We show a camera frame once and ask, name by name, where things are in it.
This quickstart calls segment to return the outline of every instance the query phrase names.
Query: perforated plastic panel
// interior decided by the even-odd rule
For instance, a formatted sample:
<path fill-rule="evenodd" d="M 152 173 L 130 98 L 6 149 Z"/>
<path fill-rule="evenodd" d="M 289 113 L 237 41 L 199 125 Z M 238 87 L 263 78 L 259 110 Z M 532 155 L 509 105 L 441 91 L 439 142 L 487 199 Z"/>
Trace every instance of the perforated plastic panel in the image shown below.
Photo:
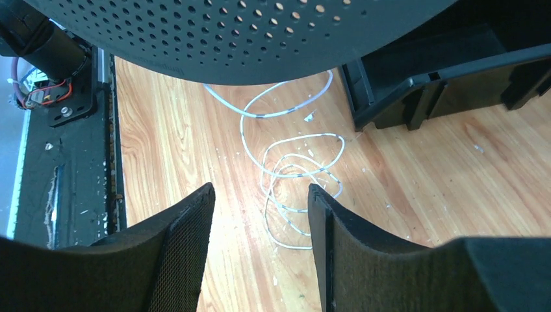
<path fill-rule="evenodd" d="M 26 0 L 143 67 L 221 85 L 311 75 L 362 57 L 455 0 Z"/>

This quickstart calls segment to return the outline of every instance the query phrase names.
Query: wooden floor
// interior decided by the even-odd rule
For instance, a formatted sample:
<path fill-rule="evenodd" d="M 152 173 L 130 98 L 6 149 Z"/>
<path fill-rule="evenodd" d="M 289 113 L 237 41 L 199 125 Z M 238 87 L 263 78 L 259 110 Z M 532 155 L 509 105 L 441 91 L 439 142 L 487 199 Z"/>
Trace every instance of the wooden floor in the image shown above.
<path fill-rule="evenodd" d="M 117 60 L 118 103 L 129 225 L 176 203 L 212 181 L 216 210 L 198 311 L 321 311 L 312 252 L 272 243 L 263 224 L 259 169 L 244 153 L 240 116 L 198 83 Z M 300 79 L 263 97 L 255 113 L 295 106 L 317 93 L 326 73 Z M 219 87 L 239 107 L 262 86 Z M 316 110 L 314 120 L 304 118 Z M 271 120 L 246 120 L 246 138 L 261 157 L 275 140 L 334 132 L 346 138 L 331 171 L 343 182 L 339 201 L 405 239 L 435 246 L 462 235 L 551 235 L 551 94 L 519 111 L 493 107 L 437 118 L 418 131 L 405 127 L 353 132 L 340 78 L 306 109 Z M 327 164 L 335 138 L 288 143 L 284 153 Z M 326 188 L 335 192 L 327 176 Z M 276 194 L 304 208 L 310 180 L 286 179 Z M 292 233 L 269 206 L 276 237 Z M 307 229 L 305 215 L 294 216 Z"/>

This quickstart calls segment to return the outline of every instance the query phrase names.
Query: white cable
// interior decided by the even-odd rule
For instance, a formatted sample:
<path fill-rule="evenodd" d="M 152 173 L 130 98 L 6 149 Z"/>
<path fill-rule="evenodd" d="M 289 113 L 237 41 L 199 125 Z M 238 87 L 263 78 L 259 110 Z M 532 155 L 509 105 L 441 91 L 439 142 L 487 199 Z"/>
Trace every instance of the white cable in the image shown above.
<path fill-rule="evenodd" d="M 339 191 L 336 193 L 336 195 L 334 195 L 333 197 L 334 198 L 337 198 L 341 193 L 342 193 L 342 190 L 343 190 L 343 186 L 342 186 L 342 183 L 340 182 L 339 179 L 337 179 L 337 177 L 335 177 L 331 172 L 329 172 L 329 168 L 331 168 L 339 159 L 340 157 L 342 156 L 342 153 L 344 152 L 344 145 L 345 145 L 345 142 L 344 142 L 344 138 L 340 135 L 337 135 L 335 133 L 317 133 L 317 134 L 313 134 L 313 135 L 302 135 L 302 136 L 296 136 L 294 138 L 288 138 L 288 139 L 284 139 L 284 140 L 280 140 L 280 141 L 277 141 L 277 142 L 274 142 L 272 143 L 270 146 L 268 146 L 268 148 L 266 149 L 266 151 L 264 152 L 264 156 L 263 156 L 263 159 L 262 159 L 262 164 L 258 162 L 258 160 L 252 155 L 250 149 L 249 149 L 249 146 L 247 145 L 247 142 L 245 140 L 245 131 L 244 131 L 244 120 L 245 120 L 245 117 L 250 117 L 250 118 L 256 118 L 256 119 L 268 119 L 268 118 L 273 118 L 273 117 L 278 117 L 278 116 L 283 116 L 283 115 L 286 115 L 286 114 L 290 114 L 294 111 L 297 111 L 303 107 L 306 107 L 308 104 L 312 103 L 313 101 L 315 101 L 316 99 L 318 99 L 320 96 L 322 96 L 324 93 L 327 92 L 327 90 L 329 89 L 329 87 L 331 86 L 331 82 L 333 81 L 333 73 L 328 70 L 327 71 L 327 74 L 329 75 L 328 79 L 327 79 L 327 83 L 325 85 L 325 87 L 323 87 L 323 89 L 317 93 L 315 96 L 313 97 L 310 97 L 308 100 L 300 103 L 299 105 L 296 105 L 295 107 L 292 107 L 290 109 L 287 109 L 287 110 L 282 110 L 280 112 L 274 112 L 274 113 L 270 113 L 270 114 L 252 114 L 250 112 L 247 112 L 247 110 L 258 100 L 260 99 L 261 97 L 263 97 L 264 95 L 266 95 L 267 93 L 275 90 L 276 88 L 279 88 L 280 86 L 283 86 L 285 84 L 288 83 L 288 81 L 284 81 L 282 83 L 277 83 L 275 84 L 274 86 L 271 86 L 270 88 L 266 89 L 264 92 L 260 93 L 258 96 L 255 96 L 246 106 L 244 109 L 238 109 L 237 107 L 235 107 L 234 105 L 230 104 L 230 102 L 226 101 L 222 96 L 220 96 L 219 94 L 217 94 L 209 85 L 207 84 L 203 84 L 204 87 L 207 89 L 207 91 L 212 94 L 212 96 L 214 96 L 220 103 L 224 104 L 226 107 L 228 107 L 229 109 L 231 109 L 232 111 L 235 111 L 237 113 L 239 113 L 241 115 L 241 120 L 240 120 L 240 134 L 241 134 L 241 142 L 243 143 L 243 147 L 245 149 L 245 152 L 247 153 L 247 156 L 253 161 L 254 164 L 256 164 L 260 169 L 260 181 L 259 181 L 259 184 L 260 184 L 260 188 L 262 190 L 262 192 L 266 195 L 266 201 L 264 203 L 264 226 L 266 227 L 266 230 L 268 232 L 268 236 L 270 237 L 270 239 L 276 243 L 277 245 L 280 245 L 282 247 L 285 247 L 285 248 L 289 248 L 289 249 L 295 249 L 295 250 L 310 250 L 312 249 L 312 246 L 292 246 L 292 245 L 288 245 L 288 244 L 285 244 L 285 243 L 282 243 L 280 242 L 279 240 L 277 240 L 273 234 L 272 234 L 272 231 L 270 230 L 270 226 L 268 225 L 268 216 L 267 216 L 267 210 L 268 210 L 268 203 L 270 202 L 270 200 L 275 204 L 275 206 L 277 207 L 277 211 L 279 213 L 279 215 L 285 220 L 285 222 L 287 224 L 289 224 L 289 226 L 294 230 L 296 231 L 297 233 L 299 233 L 300 235 L 303 235 L 303 236 L 307 236 L 307 237 L 310 237 L 311 234 L 310 233 L 306 233 L 304 232 L 303 230 L 299 229 L 295 224 L 293 224 L 293 222 L 287 217 L 287 212 L 292 212 L 292 213 L 307 213 L 308 210 L 307 209 L 295 209 L 295 208 L 291 208 L 289 206 L 286 206 L 286 205 L 283 205 L 282 203 L 280 203 L 274 196 L 274 185 L 277 181 L 277 179 L 280 179 L 280 178 L 295 178 L 295 177 L 310 177 L 310 179 L 316 183 L 317 185 L 320 185 L 319 181 L 317 180 L 317 178 L 315 178 L 315 174 L 318 174 L 320 172 L 325 172 L 327 173 L 327 175 L 335 180 L 337 182 L 337 184 L 339 185 Z M 284 156 L 282 156 L 277 162 L 276 164 L 274 165 L 274 169 L 273 170 L 269 170 L 265 167 L 266 165 L 266 158 L 268 156 L 268 152 L 276 147 L 277 145 L 280 145 L 280 144 L 283 144 L 283 143 L 287 143 L 287 142 L 292 142 L 292 141 L 295 141 L 295 140 L 302 140 L 302 139 L 305 139 L 305 138 L 315 138 L 315 137 L 336 137 L 338 138 L 341 142 L 342 142 L 342 145 L 340 147 L 340 151 L 337 153 L 337 156 L 335 157 L 335 159 L 333 159 L 327 166 L 323 166 L 322 164 L 316 162 L 314 159 L 311 159 L 310 157 L 307 157 L 307 156 L 304 156 L 304 155 L 301 155 L 301 154 L 296 154 L 296 153 L 288 153 L 288 154 L 285 154 Z M 298 165 L 298 164 L 286 164 L 280 168 L 278 168 L 278 166 L 281 164 L 281 162 L 285 159 L 288 159 L 288 158 L 291 158 L 291 157 L 296 157 L 296 158 L 299 158 L 299 159 L 304 159 L 306 161 L 309 161 L 310 163 L 312 163 L 313 165 L 317 166 L 318 169 L 317 170 L 314 170 L 314 171 L 308 171 L 306 168 Z M 282 171 L 283 170 L 286 170 L 287 168 L 297 168 L 299 170 L 301 170 L 303 173 L 300 173 L 300 174 L 282 174 Z M 270 184 L 269 184 L 269 187 L 268 188 L 264 188 L 264 185 L 263 185 L 263 181 L 264 181 L 264 175 L 265 174 L 268 174 L 271 176 L 270 178 Z"/>

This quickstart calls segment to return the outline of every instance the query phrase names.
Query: debris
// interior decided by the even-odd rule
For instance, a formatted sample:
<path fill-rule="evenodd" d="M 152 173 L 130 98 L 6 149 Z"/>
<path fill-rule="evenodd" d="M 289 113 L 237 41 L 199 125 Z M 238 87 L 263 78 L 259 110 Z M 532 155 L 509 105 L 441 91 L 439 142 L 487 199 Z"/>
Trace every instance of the debris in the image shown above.
<path fill-rule="evenodd" d="M 305 122 L 311 122 L 312 120 L 314 120 L 314 113 L 317 111 L 317 109 L 315 109 L 313 112 L 310 113 L 310 115 L 306 116 L 306 118 L 304 118 L 304 121 Z"/>
<path fill-rule="evenodd" d="M 481 148 L 480 146 L 475 145 L 474 148 L 476 148 L 480 153 L 483 153 L 483 154 L 484 154 L 484 149 Z"/>

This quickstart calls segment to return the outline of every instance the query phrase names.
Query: screw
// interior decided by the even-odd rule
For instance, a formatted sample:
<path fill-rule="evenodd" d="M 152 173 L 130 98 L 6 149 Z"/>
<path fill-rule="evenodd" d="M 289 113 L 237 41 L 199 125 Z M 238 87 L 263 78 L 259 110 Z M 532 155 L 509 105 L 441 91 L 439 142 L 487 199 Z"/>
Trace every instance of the screw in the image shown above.
<path fill-rule="evenodd" d="M 73 114 L 73 110 L 70 109 L 69 107 L 65 106 L 61 109 L 61 115 L 63 115 L 63 117 L 69 117 Z"/>

